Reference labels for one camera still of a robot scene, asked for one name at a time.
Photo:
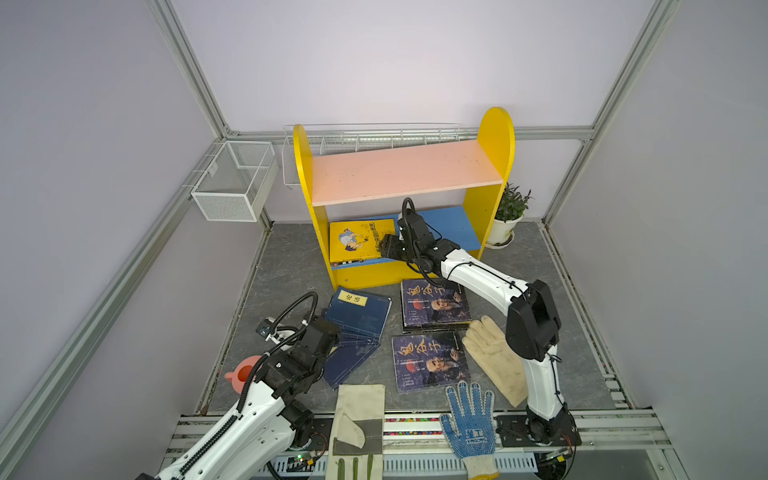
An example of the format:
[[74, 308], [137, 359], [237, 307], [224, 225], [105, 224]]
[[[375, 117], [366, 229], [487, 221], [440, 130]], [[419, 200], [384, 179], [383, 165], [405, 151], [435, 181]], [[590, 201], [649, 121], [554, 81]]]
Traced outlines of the yellow cartoon cover book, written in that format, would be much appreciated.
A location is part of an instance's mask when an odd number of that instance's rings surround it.
[[330, 262], [350, 263], [382, 257], [379, 244], [395, 233], [392, 219], [332, 222], [329, 226]]

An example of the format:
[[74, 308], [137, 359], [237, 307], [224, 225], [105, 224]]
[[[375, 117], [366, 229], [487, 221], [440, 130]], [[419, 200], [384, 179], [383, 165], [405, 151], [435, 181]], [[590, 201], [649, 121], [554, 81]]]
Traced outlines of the black wolf cover book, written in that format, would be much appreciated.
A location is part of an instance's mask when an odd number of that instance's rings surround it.
[[381, 263], [386, 263], [388, 260], [385, 258], [375, 258], [375, 259], [367, 259], [367, 260], [347, 260], [347, 261], [340, 261], [340, 262], [331, 262], [331, 268], [333, 270], [338, 269], [345, 269], [345, 268], [355, 268], [359, 266], [368, 266], [368, 265], [376, 265]]

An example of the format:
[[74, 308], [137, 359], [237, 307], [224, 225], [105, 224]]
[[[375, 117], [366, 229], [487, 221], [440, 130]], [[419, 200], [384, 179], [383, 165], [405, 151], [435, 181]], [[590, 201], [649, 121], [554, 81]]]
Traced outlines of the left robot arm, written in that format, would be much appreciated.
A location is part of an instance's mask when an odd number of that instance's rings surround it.
[[339, 328], [316, 316], [318, 294], [295, 300], [270, 325], [277, 325], [309, 301], [302, 325], [262, 354], [238, 401], [178, 460], [140, 479], [249, 479], [277, 455], [311, 443], [313, 413], [297, 398], [324, 373]]

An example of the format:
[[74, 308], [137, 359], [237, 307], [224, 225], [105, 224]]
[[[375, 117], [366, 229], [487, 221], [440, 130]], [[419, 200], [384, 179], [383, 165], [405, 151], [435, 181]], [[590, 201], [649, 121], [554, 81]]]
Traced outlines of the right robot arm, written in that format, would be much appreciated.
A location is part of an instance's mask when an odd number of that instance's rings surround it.
[[506, 275], [434, 234], [411, 198], [402, 203], [397, 233], [385, 236], [379, 250], [434, 286], [459, 285], [505, 314], [503, 327], [487, 315], [472, 321], [463, 344], [512, 406], [525, 405], [521, 434], [549, 444], [573, 428], [557, 373], [561, 319], [546, 283]]

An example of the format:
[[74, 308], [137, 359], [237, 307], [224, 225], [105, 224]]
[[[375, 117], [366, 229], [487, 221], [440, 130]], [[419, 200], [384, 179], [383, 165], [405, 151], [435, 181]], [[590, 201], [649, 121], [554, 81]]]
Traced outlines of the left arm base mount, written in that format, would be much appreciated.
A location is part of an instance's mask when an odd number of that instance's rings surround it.
[[315, 419], [305, 444], [280, 453], [262, 469], [264, 475], [269, 479], [322, 478], [327, 467], [331, 423], [330, 418]]

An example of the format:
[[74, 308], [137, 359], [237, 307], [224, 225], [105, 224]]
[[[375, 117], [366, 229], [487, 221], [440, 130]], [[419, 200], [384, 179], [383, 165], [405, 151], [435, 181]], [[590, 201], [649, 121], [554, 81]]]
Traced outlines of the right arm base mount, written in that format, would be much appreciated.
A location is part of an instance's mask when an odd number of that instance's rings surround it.
[[582, 439], [575, 419], [560, 411], [550, 420], [528, 413], [499, 415], [496, 433], [503, 447], [578, 447]]

